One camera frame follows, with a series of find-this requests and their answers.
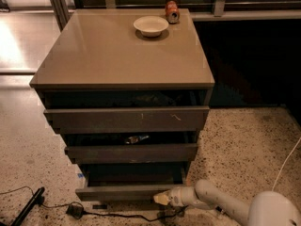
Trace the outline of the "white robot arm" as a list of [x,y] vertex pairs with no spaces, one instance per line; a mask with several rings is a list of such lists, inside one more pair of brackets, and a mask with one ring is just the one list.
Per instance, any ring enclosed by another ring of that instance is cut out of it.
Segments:
[[301,226],[296,206],[275,191],[263,191],[251,204],[224,193],[208,180],[194,186],[177,186],[153,196],[156,203],[176,207],[193,206],[201,210],[220,207],[241,226]]

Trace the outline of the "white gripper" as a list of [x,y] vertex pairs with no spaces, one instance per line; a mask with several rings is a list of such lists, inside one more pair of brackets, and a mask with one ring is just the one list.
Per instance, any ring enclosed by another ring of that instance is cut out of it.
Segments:
[[165,191],[154,195],[153,200],[162,205],[170,203],[172,206],[184,207],[194,205],[198,202],[198,197],[192,186],[180,186],[172,188],[170,192]]

